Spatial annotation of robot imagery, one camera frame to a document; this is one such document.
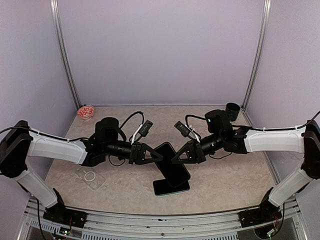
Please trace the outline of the teal-edged smartphone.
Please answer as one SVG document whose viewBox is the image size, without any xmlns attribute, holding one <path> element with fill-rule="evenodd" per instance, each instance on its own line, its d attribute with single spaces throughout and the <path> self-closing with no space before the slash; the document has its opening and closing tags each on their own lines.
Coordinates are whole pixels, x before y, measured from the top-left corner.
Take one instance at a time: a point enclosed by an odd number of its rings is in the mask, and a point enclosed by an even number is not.
<svg viewBox="0 0 320 240">
<path fill-rule="evenodd" d="M 187 192 L 190 190 L 190 185 L 188 181 L 184 182 L 183 184 L 177 187 L 170 186 L 169 182 L 165 179 L 155 180 L 152 184 L 154 194 L 158 197 Z"/>
</svg>

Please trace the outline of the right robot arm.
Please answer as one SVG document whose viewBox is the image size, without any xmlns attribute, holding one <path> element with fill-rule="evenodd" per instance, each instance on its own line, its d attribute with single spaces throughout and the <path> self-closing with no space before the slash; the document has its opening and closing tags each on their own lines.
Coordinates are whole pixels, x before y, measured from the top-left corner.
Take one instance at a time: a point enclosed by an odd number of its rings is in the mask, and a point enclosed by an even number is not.
<svg viewBox="0 0 320 240">
<path fill-rule="evenodd" d="M 226 111 L 216 109 L 205 114 L 210 133 L 188 141 L 172 158 L 174 164 L 200 164 L 217 150 L 234 154 L 255 152 L 296 152 L 304 155 L 299 168 L 289 174 L 265 196 L 256 210 L 256 218 L 266 222 L 288 198 L 313 180 L 320 178 L 320 128 L 314 119 L 287 128 L 233 126 Z"/>
</svg>

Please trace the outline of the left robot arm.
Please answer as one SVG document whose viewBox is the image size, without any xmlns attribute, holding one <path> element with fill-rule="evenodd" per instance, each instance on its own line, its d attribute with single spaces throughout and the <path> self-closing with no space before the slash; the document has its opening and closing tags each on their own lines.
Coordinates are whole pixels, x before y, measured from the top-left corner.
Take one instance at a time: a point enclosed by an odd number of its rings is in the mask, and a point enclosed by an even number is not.
<svg viewBox="0 0 320 240">
<path fill-rule="evenodd" d="M 70 211 L 58 191 L 48 187 L 27 163 L 28 157 L 63 160 L 84 167 L 95 167 L 105 162 L 106 156 L 125 159 L 136 165 L 163 160 L 163 156 L 147 144 L 127 141 L 114 117 L 98 121 L 90 138 L 51 136 L 30 128 L 25 120 L 5 131 L 7 135 L 0 142 L 1 174 L 18 182 L 61 223 L 70 218 Z"/>
</svg>

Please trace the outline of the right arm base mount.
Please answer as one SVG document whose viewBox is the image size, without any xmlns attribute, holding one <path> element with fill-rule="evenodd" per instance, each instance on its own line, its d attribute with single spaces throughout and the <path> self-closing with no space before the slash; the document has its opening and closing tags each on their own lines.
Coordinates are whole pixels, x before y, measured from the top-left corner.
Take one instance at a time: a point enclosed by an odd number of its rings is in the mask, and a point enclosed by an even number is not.
<svg viewBox="0 0 320 240">
<path fill-rule="evenodd" d="M 242 228 L 260 225 L 282 218 L 280 207 L 269 202 L 269 195 L 272 189 L 273 188 L 270 188 L 266 192 L 258 208 L 247 209 L 238 213 Z"/>
</svg>

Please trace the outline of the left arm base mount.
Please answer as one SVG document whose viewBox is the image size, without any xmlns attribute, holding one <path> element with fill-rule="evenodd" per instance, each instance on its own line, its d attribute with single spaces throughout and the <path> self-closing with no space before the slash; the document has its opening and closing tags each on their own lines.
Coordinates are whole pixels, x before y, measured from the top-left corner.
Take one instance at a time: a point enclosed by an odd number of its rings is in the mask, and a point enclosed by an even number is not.
<svg viewBox="0 0 320 240">
<path fill-rule="evenodd" d="M 67 208 L 59 192 L 55 188 L 53 188 L 53 191 L 57 197 L 57 203 L 45 208 L 43 218 L 54 223 L 83 229 L 87 220 L 87 213 Z"/>
</svg>

